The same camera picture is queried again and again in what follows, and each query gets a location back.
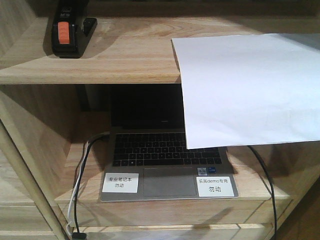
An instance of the laptop keyboard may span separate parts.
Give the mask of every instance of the laptop keyboard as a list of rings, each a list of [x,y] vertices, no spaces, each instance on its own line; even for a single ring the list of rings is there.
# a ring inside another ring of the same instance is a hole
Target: laptop keyboard
[[[113,166],[221,164],[217,147],[187,149],[184,132],[117,134]]]

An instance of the laptop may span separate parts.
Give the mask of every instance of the laptop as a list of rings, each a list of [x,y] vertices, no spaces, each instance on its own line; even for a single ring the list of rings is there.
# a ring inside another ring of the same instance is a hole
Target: laptop
[[[181,84],[110,86],[102,202],[236,198],[226,147],[187,149]]]

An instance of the wooden cabinet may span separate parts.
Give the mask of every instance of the wooden cabinet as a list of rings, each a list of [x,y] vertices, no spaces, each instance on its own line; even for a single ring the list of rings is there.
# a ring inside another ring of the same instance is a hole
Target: wooden cabinet
[[[108,131],[107,112],[82,112],[76,84],[177,84],[171,39],[263,33],[318,33],[316,1],[91,1],[98,26],[81,59],[51,52],[56,1],[1,1],[0,239],[66,239],[67,204],[83,142]],[[89,239],[268,240],[269,184],[245,146],[228,147],[239,197],[102,203],[107,142],[88,158],[78,220]],[[274,179],[281,225],[319,177],[320,143],[256,146]]]

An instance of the power cord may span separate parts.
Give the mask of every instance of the power cord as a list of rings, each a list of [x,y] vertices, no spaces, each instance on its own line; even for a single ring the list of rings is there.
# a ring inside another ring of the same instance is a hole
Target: power cord
[[[275,191],[274,191],[274,185],[272,183],[272,178],[270,177],[268,171],[267,171],[267,167],[265,165],[265,162],[263,161],[262,157],[260,156],[260,154],[252,147],[252,146],[247,146],[255,155],[256,159],[259,161],[268,181],[270,184],[270,188],[271,188],[271,198],[272,198],[272,205],[273,205],[273,217],[274,217],[274,235],[273,235],[273,240],[277,239],[277,225],[278,225],[278,220],[277,220],[277,209],[276,209],[276,198],[275,198]]]
[[[102,139],[106,136],[109,136],[109,135],[110,135],[110,132],[108,132],[108,131],[99,133],[97,135],[90,137],[83,145],[82,157],[79,162],[79,171],[77,174],[75,184],[73,186],[73,190],[72,190],[72,194],[71,194],[71,198],[70,198],[70,202],[69,202],[69,206],[68,206],[68,211],[67,211],[68,223],[65,227],[67,234],[70,237],[72,237],[72,240],[85,240],[87,238],[87,235],[85,233],[80,232],[79,225],[78,225],[78,219],[77,219],[77,201],[78,201],[78,193],[79,193],[79,189],[80,189],[80,182],[81,182],[81,178],[84,173],[84,170],[85,170],[87,158],[88,158],[88,155],[89,155],[89,152],[90,152],[92,145],[97,140],[100,140],[100,139]],[[74,220],[71,218],[71,210],[72,210],[73,203],[74,203]],[[71,233],[70,225],[73,223],[73,221],[75,222],[77,232]]]

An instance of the black cable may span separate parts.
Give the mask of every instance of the black cable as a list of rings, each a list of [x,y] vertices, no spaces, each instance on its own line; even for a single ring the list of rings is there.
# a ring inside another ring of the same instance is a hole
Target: black cable
[[[87,162],[87,158],[88,158],[88,155],[89,155],[89,152],[90,152],[90,149],[91,149],[92,145],[93,145],[97,140],[100,140],[100,139],[103,138],[103,137],[104,137],[104,136],[101,136],[101,137],[99,137],[99,138],[94,139],[94,140],[88,145],[87,151],[86,151],[85,156],[84,156],[84,159],[83,159],[83,163],[82,163],[82,165],[81,165],[79,181],[78,181],[78,184],[75,186],[75,187],[76,187],[76,190],[75,190],[75,194],[74,194],[74,207],[73,207],[73,210],[74,210],[74,222],[75,222],[76,230],[77,230],[78,233],[80,233],[80,230],[79,230],[79,224],[78,224],[78,218],[77,218],[77,201],[78,201],[78,193],[79,193],[81,178],[82,178],[82,175],[84,174],[85,166],[86,166],[86,162]]]
[[[271,198],[272,198],[272,205],[273,205],[273,216],[274,216],[274,235],[273,235],[273,240],[277,239],[277,225],[278,225],[278,220],[277,220],[277,209],[276,209],[276,198],[275,198],[275,191],[274,191],[274,185],[272,184],[272,178],[270,177],[267,167],[265,165],[265,162],[263,161],[262,157],[260,154],[252,147],[252,146],[247,146],[255,155],[256,159],[258,159],[268,181],[270,184],[271,188]]]

